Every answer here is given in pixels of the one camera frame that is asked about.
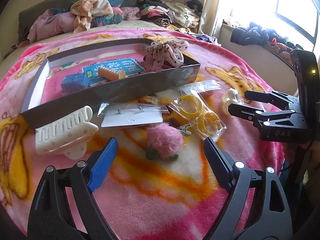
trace white curtain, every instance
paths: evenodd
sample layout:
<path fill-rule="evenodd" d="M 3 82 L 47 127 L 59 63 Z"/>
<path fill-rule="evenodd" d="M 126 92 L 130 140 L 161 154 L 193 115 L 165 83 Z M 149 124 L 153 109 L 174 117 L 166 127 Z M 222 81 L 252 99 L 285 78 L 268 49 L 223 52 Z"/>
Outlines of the white curtain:
<path fill-rule="evenodd" d="M 199 33 L 219 38 L 223 19 L 230 16 L 234 0 L 205 0 Z"/>

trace gray headboard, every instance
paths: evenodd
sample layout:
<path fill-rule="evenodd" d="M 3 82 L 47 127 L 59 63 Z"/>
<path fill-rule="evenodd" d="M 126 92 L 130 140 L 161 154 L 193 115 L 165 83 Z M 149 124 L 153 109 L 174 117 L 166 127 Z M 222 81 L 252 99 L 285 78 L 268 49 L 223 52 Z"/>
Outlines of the gray headboard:
<path fill-rule="evenodd" d="M 68 9 L 74 0 L 45 0 L 31 8 L 19 13 L 19 42 L 22 41 L 24 30 L 34 23 L 34 21 L 49 8 Z M 138 7 L 138 0 L 124 0 L 121 7 Z"/>

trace orange spiral hair tie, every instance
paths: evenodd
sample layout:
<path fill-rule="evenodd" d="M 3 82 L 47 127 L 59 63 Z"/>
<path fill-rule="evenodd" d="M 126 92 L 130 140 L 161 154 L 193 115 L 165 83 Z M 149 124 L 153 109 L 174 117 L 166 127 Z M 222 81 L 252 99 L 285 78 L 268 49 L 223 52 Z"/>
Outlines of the orange spiral hair tie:
<path fill-rule="evenodd" d="M 126 78 L 127 76 L 125 75 L 124 70 L 121 70 L 120 72 L 116 72 L 112 69 L 108 69 L 106 67 L 100 67 L 98 69 L 98 74 L 101 77 L 104 77 L 110 81 L 115 81 L 115 80 L 119 80 L 122 78 Z"/>

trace yellow ring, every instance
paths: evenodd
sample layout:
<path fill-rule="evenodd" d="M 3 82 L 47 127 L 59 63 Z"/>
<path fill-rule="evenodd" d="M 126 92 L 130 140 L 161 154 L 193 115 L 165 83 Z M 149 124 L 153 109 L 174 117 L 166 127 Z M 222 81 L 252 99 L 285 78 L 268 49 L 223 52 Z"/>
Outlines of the yellow ring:
<path fill-rule="evenodd" d="M 207 134 L 208 136 L 212 137 L 212 136 L 214 136 L 214 134 L 209 132 L 207 130 L 206 125 L 204 124 L 204 119 L 205 118 L 211 120 L 212 122 L 220 121 L 220 119 L 214 112 L 207 112 L 207 111 L 203 112 L 198 118 L 198 129 L 201 132 L 203 132 L 204 134 Z M 221 129 L 221 124 L 218 125 L 217 129 L 218 130 Z"/>
<path fill-rule="evenodd" d="M 180 114 L 182 114 L 183 116 L 185 116 L 187 118 L 192 118 L 192 119 L 197 118 L 202 113 L 202 110 L 203 110 L 203 105 L 202 105 L 201 100 L 194 95 L 184 95 L 184 96 L 180 97 L 180 99 L 179 99 L 179 101 L 184 101 L 184 100 L 194 103 L 196 105 L 196 109 L 198 109 L 198 111 L 196 111 L 194 113 L 189 113 L 181 108 Z"/>

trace metal clip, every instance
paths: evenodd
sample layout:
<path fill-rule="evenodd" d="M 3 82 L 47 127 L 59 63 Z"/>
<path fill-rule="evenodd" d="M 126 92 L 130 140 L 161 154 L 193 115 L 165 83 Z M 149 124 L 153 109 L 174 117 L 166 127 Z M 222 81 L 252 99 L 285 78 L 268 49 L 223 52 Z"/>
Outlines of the metal clip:
<path fill-rule="evenodd" d="M 185 136 L 191 135 L 191 132 L 188 131 L 188 128 L 191 127 L 191 124 L 185 124 L 177 128 L 179 131 L 183 132 Z"/>

